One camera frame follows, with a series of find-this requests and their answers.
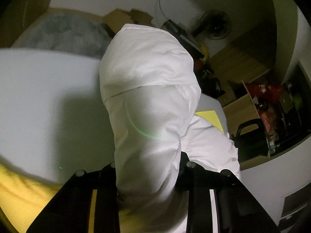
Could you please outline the white puffy down jacket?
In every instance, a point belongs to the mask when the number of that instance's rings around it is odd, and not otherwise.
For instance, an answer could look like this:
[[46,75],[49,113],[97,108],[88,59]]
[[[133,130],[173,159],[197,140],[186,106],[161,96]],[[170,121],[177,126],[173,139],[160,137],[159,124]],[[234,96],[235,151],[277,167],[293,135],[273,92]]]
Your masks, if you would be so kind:
[[122,232],[185,232],[188,196],[175,189],[181,153],[207,170],[240,176],[228,136],[196,115],[193,59],[165,30],[126,24],[99,66],[115,143]]

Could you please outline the black chair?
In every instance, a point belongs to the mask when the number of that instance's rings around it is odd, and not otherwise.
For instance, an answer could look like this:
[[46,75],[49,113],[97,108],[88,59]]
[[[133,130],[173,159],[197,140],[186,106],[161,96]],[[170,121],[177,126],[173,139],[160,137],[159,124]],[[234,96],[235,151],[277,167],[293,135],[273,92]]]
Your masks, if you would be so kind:
[[260,118],[251,119],[240,124],[233,142],[238,149],[240,163],[258,156],[267,157],[269,154],[270,147],[266,129]]

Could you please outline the yellow bed sheet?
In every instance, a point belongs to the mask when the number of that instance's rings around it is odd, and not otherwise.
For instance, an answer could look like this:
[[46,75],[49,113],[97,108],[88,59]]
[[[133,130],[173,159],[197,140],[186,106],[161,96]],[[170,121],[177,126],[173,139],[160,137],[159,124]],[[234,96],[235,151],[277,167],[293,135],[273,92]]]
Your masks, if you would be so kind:
[[[181,139],[181,149],[206,170],[219,173],[233,167],[234,172],[239,173],[237,149],[225,129],[214,110],[197,112]],[[1,209],[18,232],[26,232],[59,189],[57,185],[43,184],[1,164]]]

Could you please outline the white mattress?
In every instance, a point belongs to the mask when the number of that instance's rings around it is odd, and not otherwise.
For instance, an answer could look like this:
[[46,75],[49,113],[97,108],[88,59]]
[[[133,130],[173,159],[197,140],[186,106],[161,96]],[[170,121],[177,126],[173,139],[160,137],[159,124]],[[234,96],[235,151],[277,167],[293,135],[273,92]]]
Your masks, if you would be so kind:
[[[75,170],[114,162],[102,60],[58,52],[1,50],[1,157],[22,172],[63,183]],[[215,100],[201,92],[198,110]]]

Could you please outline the grey patterned blanket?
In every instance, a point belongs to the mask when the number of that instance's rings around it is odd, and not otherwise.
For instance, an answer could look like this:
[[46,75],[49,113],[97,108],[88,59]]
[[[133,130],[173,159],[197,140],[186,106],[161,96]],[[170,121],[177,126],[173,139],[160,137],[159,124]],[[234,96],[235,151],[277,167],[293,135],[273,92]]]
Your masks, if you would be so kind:
[[111,40],[112,33],[100,17],[51,9],[35,20],[12,48],[52,50],[101,59]]

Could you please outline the round dark fan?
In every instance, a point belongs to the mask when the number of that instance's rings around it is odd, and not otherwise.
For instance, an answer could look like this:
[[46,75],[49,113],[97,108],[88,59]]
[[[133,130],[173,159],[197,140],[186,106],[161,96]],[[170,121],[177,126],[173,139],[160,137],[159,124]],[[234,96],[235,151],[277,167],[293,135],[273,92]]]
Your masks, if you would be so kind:
[[211,40],[226,38],[232,31],[232,22],[227,13],[221,10],[209,10],[200,20],[200,34]]

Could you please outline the brown cardboard box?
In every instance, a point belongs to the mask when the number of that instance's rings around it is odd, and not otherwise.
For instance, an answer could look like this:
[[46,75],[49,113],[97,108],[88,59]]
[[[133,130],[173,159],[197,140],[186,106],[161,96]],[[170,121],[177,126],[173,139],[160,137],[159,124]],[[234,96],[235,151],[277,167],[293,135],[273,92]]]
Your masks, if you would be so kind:
[[115,9],[106,14],[103,20],[114,33],[117,33],[125,24],[153,26],[153,17],[147,12],[137,9],[131,11]]

